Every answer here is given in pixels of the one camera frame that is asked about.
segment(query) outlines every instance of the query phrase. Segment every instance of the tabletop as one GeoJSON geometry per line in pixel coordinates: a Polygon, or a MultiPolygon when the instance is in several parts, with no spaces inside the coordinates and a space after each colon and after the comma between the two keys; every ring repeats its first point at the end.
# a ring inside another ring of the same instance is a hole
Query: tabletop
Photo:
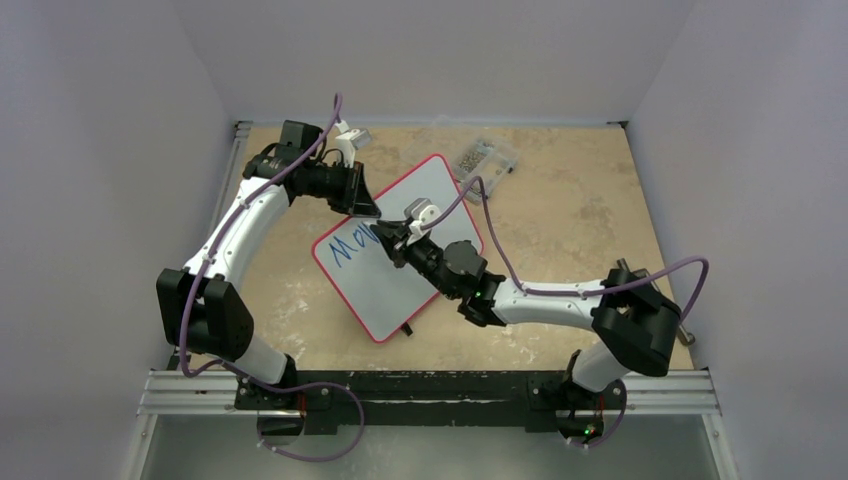
{"type": "MultiPolygon", "coordinates": [[[[369,130],[373,141],[356,159],[365,164],[368,188],[376,194],[412,167],[401,153],[424,129],[369,130]]],[[[501,181],[489,206],[498,239],[522,280],[603,278],[622,257],[632,269],[663,267],[624,130],[487,131],[521,152],[516,170],[501,181]]],[[[279,127],[252,128],[243,160],[279,134],[279,127]]],[[[482,207],[469,203],[469,209],[480,226],[488,269],[506,273],[484,228],[482,207]]],[[[480,328],[456,312],[458,302],[439,297],[410,320],[413,335],[399,331],[375,343],[311,255],[312,243],[341,219],[324,200],[297,198],[271,228],[244,277],[241,295],[256,334],[294,357],[299,369],[561,370],[571,353],[598,341],[592,332],[540,324],[480,328]]],[[[659,287],[670,296],[667,282],[659,287]]],[[[679,342],[671,368],[692,368],[679,342]]]]}

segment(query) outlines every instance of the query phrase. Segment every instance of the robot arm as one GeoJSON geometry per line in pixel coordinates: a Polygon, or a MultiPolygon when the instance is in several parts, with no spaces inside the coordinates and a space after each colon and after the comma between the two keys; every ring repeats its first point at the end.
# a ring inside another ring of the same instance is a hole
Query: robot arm
{"type": "Polygon", "coordinates": [[[201,265],[208,261],[198,294],[191,299],[188,349],[231,362],[268,384],[293,383],[284,376],[287,373],[294,376],[294,360],[254,335],[253,317],[238,291],[271,225],[297,197],[324,198],[331,210],[345,215],[380,216],[380,209],[365,186],[364,167],[354,158],[356,151],[367,145],[371,137],[367,130],[351,130],[344,121],[336,127],[341,132],[336,137],[340,152],[338,161],[326,164],[324,155],[319,154],[305,160],[277,184],[261,190],[269,179],[275,178],[316,143],[321,134],[319,127],[285,122],[280,142],[269,145],[248,162],[236,198],[223,218],[232,218],[237,209],[246,210],[235,216],[231,224],[222,221],[181,270],[162,271],[156,291],[169,343],[179,345],[180,325],[191,285],[201,265]],[[261,193],[247,205],[245,199],[260,190],[261,193]],[[210,257],[208,252],[222,230],[226,233],[217,254],[210,257]]]}
{"type": "Polygon", "coordinates": [[[653,287],[593,297],[556,294],[637,280],[630,271],[617,268],[603,280],[525,283],[519,288],[511,279],[486,270],[488,262],[471,242],[453,242],[444,249],[436,245],[423,228],[439,216],[439,209],[428,200],[419,199],[404,213],[406,220],[378,221],[372,231],[395,267],[410,265],[445,297],[460,300],[458,311],[471,323],[484,327],[540,322],[597,333],[601,342],[576,353],[567,379],[589,392],[604,390],[629,371],[655,377],[668,372],[680,309],[653,287]]]}

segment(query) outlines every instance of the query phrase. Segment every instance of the plastic container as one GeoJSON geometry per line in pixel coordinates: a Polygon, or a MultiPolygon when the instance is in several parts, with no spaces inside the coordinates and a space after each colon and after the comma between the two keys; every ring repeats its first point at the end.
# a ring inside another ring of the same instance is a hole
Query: plastic container
{"type": "MultiPolygon", "coordinates": [[[[520,157],[518,150],[505,139],[446,116],[439,116],[421,132],[401,154],[401,159],[415,165],[434,153],[447,159],[460,188],[480,176],[489,197],[501,179],[512,173],[520,157]]],[[[479,187],[473,185],[465,198],[479,204],[482,200],[479,187]]]]}

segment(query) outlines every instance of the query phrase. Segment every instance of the purple cable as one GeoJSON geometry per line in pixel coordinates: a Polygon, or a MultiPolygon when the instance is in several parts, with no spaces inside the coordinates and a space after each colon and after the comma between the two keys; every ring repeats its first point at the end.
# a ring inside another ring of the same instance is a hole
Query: purple cable
{"type": "Polygon", "coordinates": [[[662,278],[672,272],[675,272],[690,263],[699,262],[701,264],[701,274],[698,277],[698,283],[695,285],[695,289],[692,290],[692,295],[689,297],[689,301],[686,303],[686,306],[683,308],[683,312],[680,314],[680,321],[686,319],[689,315],[689,312],[692,311],[692,307],[695,305],[695,301],[698,299],[698,296],[701,294],[701,289],[704,287],[704,282],[707,280],[707,274],[710,271],[710,262],[704,258],[703,256],[696,255],[692,257],[686,257],[683,260],[679,260],[670,266],[663,268],[662,270],[652,273],[647,277],[640,278],[639,280],[634,280],[629,283],[625,283],[624,285],[619,285],[617,287],[610,288],[601,288],[598,290],[586,290],[583,292],[579,292],[577,290],[537,290],[535,288],[524,288],[524,285],[521,283],[521,280],[518,279],[518,274],[515,273],[515,269],[512,267],[512,262],[509,261],[509,258],[506,256],[506,252],[501,247],[500,242],[498,241],[498,236],[495,235],[495,227],[492,223],[492,217],[489,215],[489,203],[486,199],[486,187],[483,183],[483,179],[480,177],[473,177],[471,181],[469,181],[465,187],[462,188],[462,191],[459,195],[454,199],[453,203],[451,203],[438,218],[433,220],[432,222],[424,225],[422,227],[423,230],[429,230],[447,218],[454,209],[456,209],[457,205],[462,202],[462,199],[465,198],[465,194],[468,193],[468,190],[471,189],[473,184],[477,184],[480,186],[480,196],[483,199],[483,213],[486,215],[486,226],[489,228],[489,233],[492,235],[492,243],[495,244],[495,248],[498,250],[498,254],[500,254],[501,258],[504,261],[504,265],[506,265],[506,269],[509,271],[509,276],[512,279],[512,282],[524,293],[529,293],[533,295],[539,295],[544,297],[595,297],[598,295],[611,295],[614,293],[621,293],[627,290],[632,290],[637,287],[641,287],[642,285],[647,285],[658,278],[662,278]]]}
{"type": "MultiPolygon", "coordinates": [[[[233,224],[238,219],[239,215],[241,215],[242,212],[244,212],[246,210],[245,205],[250,205],[251,203],[253,203],[253,201],[256,200],[256,197],[261,195],[265,190],[267,190],[272,185],[275,185],[280,180],[285,178],[286,175],[288,175],[292,170],[297,168],[298,165],[303,163],[307,158],[309,158],[313,153],[315,153],[315,150],[318,148],[318,145],[320,145],[321,142],[323,142],[327,138],[327,135],[329,135],[330,130],[333,129],[333,126],[340,121],[339,113],[341,112],[341,109],[342,109],[342,94],[337,93],[334,100],[333,100],[333,117],[330,119],[330,123],[327,124],[327,128],[325,128],[324,131],[321,132],[320,135],[318,135],[318,138],[315,140],[315,143],[313,143],[312,146],[310,146],[305,152],[303,152],[303,154],[300,157],[298,157],[297,160],[292,162],[292,164],[289,165],[288,167],[284,168],[283,171],[281,171],[280,173],[274,175],[273,178],[271,178],[270,180],[265,182],[261,187],[256,189],[256,191],[254,191],[253,193],[248,195],[247,198],[244,199],[244,203],[240,204],[238,207],[235,208],[235,210],[233,210],[233,212],[230,214],[230,216],[227,217],[227,219],[221,225],[221,228],[218,229],[218,233],[217,233],[217,235],[215,235],[215,238],[212,239],[212,243],[209,244],[209,250],[207,252],[208,258],[214,258],[215,257],[215,254],[218,252],[218,247],[221,245],[221,242],[224,240],[224,237],[230,231],[230,228],[232,228],[233,224]]],[[[299,385],[297,387],[291,387],[291,388],[278,388],[278,387],[268,385],[265,382],[262,382],[260,380],[257,380],[255,378],[251,377],[249,374],[247,374],[247,372],[244,372],[241,369],[239,369],[238,367],[236,367],[235,365],[232,365],[229,362],[224,362],[221,359],[212,360],[212,361],[207,362],[207,363],[203,364],[202,366],[198,367],[197,370],[191,371],[191,369],[189,368],[189,365],[188,365],[188,355],[186,354],[186,351],[187,351],[186,344],[188,343],[188,322],[189,322],[189,319],[191,318],[191,307],[193,305],[193,299],[197,296],[197,291],[200,288],[200,281],[203,279],[204,275],[206,274],[206,270],[208,270],[208,268],[209,268],[209,260],[204,260],[203,262],[201,262],[200,268],[198,268],[197,273],[195,274],[195,277],[194,277],[194,281],[191,283],[191,287],[189,288],[188,299],[186,301],[185,308],[183,309],[183,316],[182,316],[182,319],[181,319],[181,322],[180,322],[180,341],[179,341],[180,369],[182,370],[183,375],[185,375],[186,377],[189,377],[189,378],[193,378],[193,377],[200,375],[201,373],[203,373],[204,371],[206,371],[207,369],[209,369],[209,367],[212,367],[213,365],[223,364],[224,368],[226,368],[227,370],[234,372],[234,373],[237,373],[237,374],[240,374],[240,375],[243,375],[246,378],[248,378],[251,382],[258,385],[259,387],[266,389],[270,392],[274,392],[274,393],[282,393],[282,394],[294,393],[294,392],[300,392],[300,391],[303,391],[303,390],[307,390],[307,389],[310,389],[310,388],[316,388],[316,387],[329,387],[329,388],[335,388],[335,389],[338,389],[338,390],[342,390],[348,396],[350,396],[351,399],[353,399],[353,402],[356,404],[356,408],[359,410],[359,430],[356,433],[356,437],[353,439],[353,441],[350,443],[350,445],[348,445],[346,448],[344,448],[344,449],[342,449],[342,450],[340,450],[340,451],[338,451],[338,452],[336,452],[332,455],[327,455],[327,456],[323,456],[323,457],[308,457],[308,456],[304,456],[304,455],[298,455],[296,453],[287,452],[287,451],[279,449],[277,447],[269,446],[265,442],[265,440],[262,439],[261,437],[260,437],[260,443],[263,446],[265,446],[265,448],[268,448],[269,450],[271,450],[274,453],[277,453],[277,454],[280,454],[280,455],[283,455],[283,456],[286,456],[286,457],[289,457],[289,458],[293,458],[295,460],[301,460],[301,461],[304,461],[304,462],[328,462],[328,461],[331,461],[331,460],[335,460],[335,459],[347,454],[351,450],[353,450],[356,447],[356,445],[359,443],[359,440],[362,438],[362,434],[365,431],[365,412],[362,409],[362,403],[359,401],[359,399],[356,397],[356,395],[354,395],[353,392],[351,392],[350,390],[348,390],[347,388],[345,388],[342,385],[339,385],[337,383],[329,383],[329,382],[315,382],[315,383],[308,383],[308,384],[305,384],[305,385],[299,385]]]]}
{"type": "Polygon", "coordinates": [[[596,438],[591,442],[587,443],[586,446],[588,448],[595,448],[598,445],[606,442],[618,430],[619,425],[621,425],[621,421],[624,420],[624,411],[627,410],[627,386],[624,385],[624,380],[618,379],[618,383],[621,384],[621,411],[618,412],[618,416],[615,417],[615,421],[612,423],[612,426],[601,435],[600,438],[596,438]]]}
{"type": "Polygon", "coordinates": [[[263,447],[267,448],[268,450],[270,450],[270,451],[272,451],[276,454],[282,455],[284,457],[292,458],[292,459],[295,459],[295,460],[300,460],[300,461],[303,461],[303,462],[329,462],[329,461],[336,460],[337,458],[341,458],[341,457],[347,455],[348,452],[350,452],[351,450],[353,450],[356,447],[356,445],[359,443],[359,440],[362,439],[362,434],[365,433],[365,411],[362,409],[362,402],[356,397],[356,395],[353,394],[353,392],[348,390],[347,387],[345,387],[343,385],[340,385],[338,383],[331,383],[331,382],[314,382],[314,383],[307,383],[306,385],[300,385],[300,386],[297,386],[297,387],[279,388],[279,387],[275,387],[273,385],[268,385],[267,383],[265,383],[261,380],[257,380],[255,378],[251,377],[247,372],[239,369],[238,367],[236,367],[235,365],[232,365],[231,363],[225,363],[224,368],[226,368],[227,370],[229,370],[229,371],[231,371],[231,372],[233,372],[237,375],[244,376],[245,378],[247,378],[248,380],[250,380],[254,384],[260,386],[261,388],[263,388],[265,390],[268,390],[269,392],[287,394],[287,393],[302,392],[304,390],[307,390],[307,389],[310,389],[310,388],[316,388],[316,387],[335,388],[336,390],[341,390],[344,393],[346,393],[353,400],[353,403],[356,404],[356,409],[359,410],[359,428],[356,431],[356,436],[348,444],[347,447],[339,450],[336,453],[333,453],[332,455],[327,455],[327,456],[323,456],[323,457],[309,457],[309,456],[305,456],[305,455],[299,455],[297,453],[287,452],[287,451],[285,451],[281,448],[277,448],[273,445],[269,445],[265,441],[265,439],[262,437],[262,433],[259,430],[257,430],[256,433],[259,436],[259,443],[263,447]]]}

